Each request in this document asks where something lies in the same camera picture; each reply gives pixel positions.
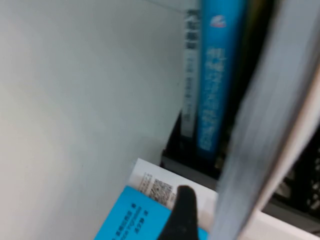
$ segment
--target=blue book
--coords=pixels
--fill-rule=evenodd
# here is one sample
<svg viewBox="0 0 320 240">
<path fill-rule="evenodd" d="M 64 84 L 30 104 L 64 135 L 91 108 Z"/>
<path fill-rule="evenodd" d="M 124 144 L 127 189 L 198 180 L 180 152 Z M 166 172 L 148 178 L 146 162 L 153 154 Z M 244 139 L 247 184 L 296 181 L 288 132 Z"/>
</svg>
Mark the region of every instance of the blue book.
<svg viewBox="0 0 320 240">
<path fill-rule="evenodd" d="M 97 233 L 95 240 L 156 240 L 171 211 L 160 203 L 126 186 Z M 199 228 L 200 240 L 207 233 Z"/>
<path fill-rule="evenodd" d="M 246 0 L 202 0 L 202 49 L 197 153 L 211 160 L 217 150 Z"/>
</svg>

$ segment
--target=blue booklet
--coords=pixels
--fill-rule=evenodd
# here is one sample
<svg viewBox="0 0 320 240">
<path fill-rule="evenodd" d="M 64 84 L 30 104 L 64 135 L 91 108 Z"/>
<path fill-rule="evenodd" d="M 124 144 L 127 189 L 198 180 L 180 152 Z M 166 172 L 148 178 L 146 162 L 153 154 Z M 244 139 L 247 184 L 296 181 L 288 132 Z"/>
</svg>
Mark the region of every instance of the blue booklet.
<svg viewBox="0 0 320 240">
<path fill-rule="evenodd" d="M 97 233 L 95 240 L 156 240 L 171 211 L 160 203 L 126 186 Z M 198 229 L 200 240 L 207 232 Z"/>
<path fill-rule="evenodd" d="M 197 153 L 211 160 L 217 150 L 246 0 L 202 0 L 202 46 Z"/>
</svg>

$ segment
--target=logo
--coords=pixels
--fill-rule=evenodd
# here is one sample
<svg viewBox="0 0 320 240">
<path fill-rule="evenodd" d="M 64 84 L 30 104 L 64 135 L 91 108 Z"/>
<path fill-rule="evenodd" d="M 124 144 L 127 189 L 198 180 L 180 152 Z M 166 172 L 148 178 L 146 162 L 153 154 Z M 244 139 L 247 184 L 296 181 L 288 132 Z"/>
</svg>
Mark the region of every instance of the logo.
<svg viewBox="0 0 320 240">
<path fill-rule="evenodd" d="M 212 17 L 210 22 L 210 26 L 214 28 L 225 28 L 226 25 L 226 19 L 223 15 L 216 15 Z"/>
</svg>

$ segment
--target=blurry object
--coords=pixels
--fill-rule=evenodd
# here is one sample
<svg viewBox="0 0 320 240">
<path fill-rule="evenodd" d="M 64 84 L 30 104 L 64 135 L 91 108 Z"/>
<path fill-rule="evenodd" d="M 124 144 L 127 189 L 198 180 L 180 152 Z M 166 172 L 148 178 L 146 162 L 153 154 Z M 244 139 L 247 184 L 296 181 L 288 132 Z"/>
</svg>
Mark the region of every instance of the blurry object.
<svg viewBox="0 0 320 240">
<path fill-rule="evenodd" d="M 274 0 L 248 1 L 239 63 L 231 85 L 225 121 L 221 126 L 220 146 L 217 156 L 220 162 L 219 166 L 223 165 L 224 159 L 228 154 L 228 145 L 235 124 L 235 117 L 259 61 L 269 29 L 270 19 L 274 12 L 274 5 Z"/>
<path fill-rule="evenodd" d="M 202 0 L 197 154 L 213 162 L 235 69 L 247 0 Z"/>
<path fill-rule="evenodd" d="M 182 2 L 183 25 L 183 78 L 184 95 L 181 118 L 181 136 L 192 141 L 196 124 L 199 92 L 200 55 L 200 0 Z"/>
<path fill-rule="evenodd" d="M 238 237 L 318 124 L 319 13 L 318 0 L 286 0 L 276 13 L 236 118 L 210 240 Z"/>
</svg>

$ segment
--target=white wall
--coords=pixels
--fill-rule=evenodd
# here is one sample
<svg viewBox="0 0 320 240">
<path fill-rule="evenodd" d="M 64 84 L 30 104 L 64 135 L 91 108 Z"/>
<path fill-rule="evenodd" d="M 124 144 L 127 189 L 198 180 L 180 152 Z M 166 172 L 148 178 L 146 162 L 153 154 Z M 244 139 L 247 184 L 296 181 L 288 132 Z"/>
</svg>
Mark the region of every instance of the white wall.
<svg viewBox="0 0 320 240">
<path fill-rule="evenodd" d="M 181 22 L 144 0 L 0 1 L 0 239 L 92 239 L 181 100 Z"/>
</svg>

